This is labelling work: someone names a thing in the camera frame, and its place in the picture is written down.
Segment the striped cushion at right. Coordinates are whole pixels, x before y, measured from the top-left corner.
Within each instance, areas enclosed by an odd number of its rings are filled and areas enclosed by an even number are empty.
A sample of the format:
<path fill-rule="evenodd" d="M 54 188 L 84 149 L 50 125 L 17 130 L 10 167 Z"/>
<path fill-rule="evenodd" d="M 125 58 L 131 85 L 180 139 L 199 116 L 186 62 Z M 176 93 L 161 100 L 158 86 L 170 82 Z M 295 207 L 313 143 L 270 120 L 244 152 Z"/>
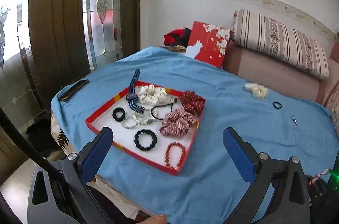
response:
<path fill-rule="evenodd" d="M 336 129 L 336 134 L 338 136 L 339 130 L 339 85 L 338 82 L 334 85 L 330 91 L 326 101 L 325 107 L 328 109 L 332 115 L 332 122 Z"/>

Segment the wooden door frame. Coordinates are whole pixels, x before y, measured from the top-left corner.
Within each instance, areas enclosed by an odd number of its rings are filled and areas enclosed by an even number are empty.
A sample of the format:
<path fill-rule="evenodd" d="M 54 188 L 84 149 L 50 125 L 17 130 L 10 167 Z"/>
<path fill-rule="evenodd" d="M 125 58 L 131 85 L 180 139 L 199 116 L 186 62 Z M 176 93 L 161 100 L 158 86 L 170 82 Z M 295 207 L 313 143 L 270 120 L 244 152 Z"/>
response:
<path fill-rule="evenodd" d="M 29 0 L 28 23 L 45 107 L 64 86 L 90 73 L 82 0 Z"/>

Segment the white dotted scrunchie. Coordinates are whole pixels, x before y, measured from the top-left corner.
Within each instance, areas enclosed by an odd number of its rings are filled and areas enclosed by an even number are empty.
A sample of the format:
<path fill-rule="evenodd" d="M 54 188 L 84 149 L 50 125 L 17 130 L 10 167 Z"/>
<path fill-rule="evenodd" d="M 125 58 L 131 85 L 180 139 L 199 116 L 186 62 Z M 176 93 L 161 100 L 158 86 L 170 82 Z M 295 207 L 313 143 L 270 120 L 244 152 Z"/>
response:
<path fill-rule="evenodd" d="M 167 92 L 164 87 L 155 87 L 153 84 L 143 85 L 139 92 L 141 104 L 160 105 L 167 101 Z"/>

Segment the red jewelry tray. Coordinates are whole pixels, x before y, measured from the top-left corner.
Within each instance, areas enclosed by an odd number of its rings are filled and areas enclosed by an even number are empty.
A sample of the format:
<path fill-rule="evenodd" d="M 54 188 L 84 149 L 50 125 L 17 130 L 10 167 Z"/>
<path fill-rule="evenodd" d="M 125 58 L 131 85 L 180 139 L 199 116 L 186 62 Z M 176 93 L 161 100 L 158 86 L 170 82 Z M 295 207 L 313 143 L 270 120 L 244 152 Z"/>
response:
<path fill-rule="evenodd" d="M 143 85 L 149 84 L 143 81 L 136 82 L 135 92 L 138 96 Z M 190 128 L 185 137 L 161 135 L 159 129 L 165 115 L 178 108 L 184 109 L 178 98 L 185 91 L 164 88 L 168 97 L 165 103 L 153 106 L 138 102 L 139 106 L 145 108 L 144 114 L 141 115 L 132 111 L 128 105 L 126 100 L 126 95 L 129 92 L 128 86 L 87 117 L 86 125 L 94 133 L 99 133 L 104 127 L 110 128 L 113 131 L 113 146 L 158 170 L 171 175 L 178 175 L 194 143 L 203 111 L 200 115 L 194 115 L 198 122 Z M 113 110 L 117 107 L 124 108 L 126 112 L 126 118 L 121 123 L 118 123 L 112 117 Z M 134 143 L 135 134 L 142 129 L 149 129 L 157 136 L 157 145 L 148 152 L 140 151 Z"/>

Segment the pink sofa bolster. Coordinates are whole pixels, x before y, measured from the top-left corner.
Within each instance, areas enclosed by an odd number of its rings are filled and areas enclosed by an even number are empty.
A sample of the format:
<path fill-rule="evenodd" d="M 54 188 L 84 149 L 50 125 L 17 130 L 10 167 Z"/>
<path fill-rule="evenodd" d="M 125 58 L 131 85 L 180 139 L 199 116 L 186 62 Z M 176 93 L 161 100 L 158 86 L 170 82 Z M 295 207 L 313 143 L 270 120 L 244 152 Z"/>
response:
<path fill-rule="evenodd" d="M 321 80 L 280 60 L 231 42 L 226 50 L 223 68 L 282 95 L 323 104 L 338 81 L 338 63 L 329 59 L 328 64 L 329 77 Z"/>

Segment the red floral gift box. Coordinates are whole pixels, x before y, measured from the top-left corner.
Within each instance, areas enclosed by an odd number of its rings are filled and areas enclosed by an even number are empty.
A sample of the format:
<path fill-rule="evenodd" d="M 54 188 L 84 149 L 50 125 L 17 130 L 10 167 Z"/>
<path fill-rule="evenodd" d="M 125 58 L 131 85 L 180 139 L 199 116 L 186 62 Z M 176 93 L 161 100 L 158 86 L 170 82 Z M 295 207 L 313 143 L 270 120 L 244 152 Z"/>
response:
<path fill-rule="evenodd" d="M 231 33 L 226 27 L 194 22 L 185 56 L 221 68 Z"/>

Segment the red dark clothing pile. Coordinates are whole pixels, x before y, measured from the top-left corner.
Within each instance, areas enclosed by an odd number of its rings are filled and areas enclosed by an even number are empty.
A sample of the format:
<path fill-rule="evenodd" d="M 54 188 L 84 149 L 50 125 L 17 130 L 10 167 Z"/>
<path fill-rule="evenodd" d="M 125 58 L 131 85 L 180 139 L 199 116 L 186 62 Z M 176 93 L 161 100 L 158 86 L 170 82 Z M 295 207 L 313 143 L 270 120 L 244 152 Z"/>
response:
<path fill-rule="evenodd" d="M 189 28 L 177 29 L 164 35 L 164 45 L 169 47 L 183 46 L 187 47 L 191 30 Z"/>

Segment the silver tweezers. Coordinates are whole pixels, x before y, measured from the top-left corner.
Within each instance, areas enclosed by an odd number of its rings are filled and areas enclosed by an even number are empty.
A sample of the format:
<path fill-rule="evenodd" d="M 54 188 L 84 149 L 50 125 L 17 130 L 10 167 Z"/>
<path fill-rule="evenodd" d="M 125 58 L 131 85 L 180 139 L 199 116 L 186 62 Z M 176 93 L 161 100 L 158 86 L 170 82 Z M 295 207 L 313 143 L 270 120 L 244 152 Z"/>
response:
<path fill-rule="evenodd" d="M 292 115 L 291 119 L 292 119 L 293 123 L 296 125 L 296 127 L 298 128 L 298 130 L 301 131 L 294 115 Z"/>

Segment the cream fuzzy scrunchie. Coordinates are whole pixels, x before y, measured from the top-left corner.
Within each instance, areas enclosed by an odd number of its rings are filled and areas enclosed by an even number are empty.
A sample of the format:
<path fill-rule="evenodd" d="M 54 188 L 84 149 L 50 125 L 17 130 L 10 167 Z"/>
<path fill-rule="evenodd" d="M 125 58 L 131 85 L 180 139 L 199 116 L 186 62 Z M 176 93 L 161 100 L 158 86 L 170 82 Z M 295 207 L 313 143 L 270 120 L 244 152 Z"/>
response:
<path fill-rule="evenodd" d="M 253 94 L 255 99 L 266 100 L 268 98 L 268 89 L 265 86 L 248 82 L 244 87 Z"/>

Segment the striped pillow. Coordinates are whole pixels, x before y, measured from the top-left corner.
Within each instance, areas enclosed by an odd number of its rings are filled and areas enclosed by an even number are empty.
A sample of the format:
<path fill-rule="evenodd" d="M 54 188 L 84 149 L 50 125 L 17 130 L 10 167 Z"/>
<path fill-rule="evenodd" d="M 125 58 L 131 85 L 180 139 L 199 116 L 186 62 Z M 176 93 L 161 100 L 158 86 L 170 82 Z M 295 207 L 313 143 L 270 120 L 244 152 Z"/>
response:
<path fill-rule="evenodd" d="M 329 77 L 325 50 L 315 39 L 265 15 L 236 10 L 232 40 L 238 46 L 276 58 L 319 79 Z"/>

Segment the thick black wavy scrunchie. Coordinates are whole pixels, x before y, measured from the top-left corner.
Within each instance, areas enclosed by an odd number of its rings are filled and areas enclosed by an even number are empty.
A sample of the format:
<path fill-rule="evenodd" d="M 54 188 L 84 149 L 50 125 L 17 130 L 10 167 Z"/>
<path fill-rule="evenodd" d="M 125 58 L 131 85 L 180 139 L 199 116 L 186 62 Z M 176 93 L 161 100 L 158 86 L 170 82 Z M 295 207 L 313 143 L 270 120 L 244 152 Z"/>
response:
<path fill-rule="evenodd" d="M 149 129 L 142 129 L 135 134 L 134 143 L 140 151 L 148 152 L 157 145 L 157 136 Z"/>

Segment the red plaid scrunchie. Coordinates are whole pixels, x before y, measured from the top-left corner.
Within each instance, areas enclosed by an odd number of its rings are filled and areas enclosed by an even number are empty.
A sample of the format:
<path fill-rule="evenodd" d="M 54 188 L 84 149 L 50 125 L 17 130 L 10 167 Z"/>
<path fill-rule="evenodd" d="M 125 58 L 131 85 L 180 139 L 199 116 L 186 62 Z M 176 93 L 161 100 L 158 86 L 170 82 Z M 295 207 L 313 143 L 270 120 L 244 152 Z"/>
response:
<path fill-rule="evenodd" d="M 161 122 L 159 132 L 163 136 L 185 137 L 198 119 L 183 108 L 167 113 Z"/>

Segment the small black scrunchie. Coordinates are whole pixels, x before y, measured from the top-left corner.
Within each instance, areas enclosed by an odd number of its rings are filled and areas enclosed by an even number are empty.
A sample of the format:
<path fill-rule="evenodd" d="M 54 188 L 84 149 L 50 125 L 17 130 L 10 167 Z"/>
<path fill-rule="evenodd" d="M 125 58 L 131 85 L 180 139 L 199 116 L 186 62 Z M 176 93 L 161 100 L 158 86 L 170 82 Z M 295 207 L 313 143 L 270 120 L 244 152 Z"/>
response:
<path fill-rule="evenodd" d="M 121 107 L 115 108 L 113 110 L 112 117 L 118 123 L 123 122 L 126 118 L 126 112 L 125 112 L 124 108 L 121 108 Z"/>

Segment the red dotted scrunchie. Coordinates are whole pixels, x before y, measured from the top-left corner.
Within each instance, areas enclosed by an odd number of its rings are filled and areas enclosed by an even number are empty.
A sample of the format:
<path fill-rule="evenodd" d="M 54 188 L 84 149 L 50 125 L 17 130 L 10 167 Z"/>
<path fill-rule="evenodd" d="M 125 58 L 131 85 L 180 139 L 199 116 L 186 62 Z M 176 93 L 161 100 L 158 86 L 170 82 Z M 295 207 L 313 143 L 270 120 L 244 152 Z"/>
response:
<path fill-rule="evenodd" d="M 185 91 L 179 96 L 178 100 L 181 102 L 185 111 L 193 115 L 200 115 L 203 111 L 205 99 L 197 95 L 194 91 Z"/>

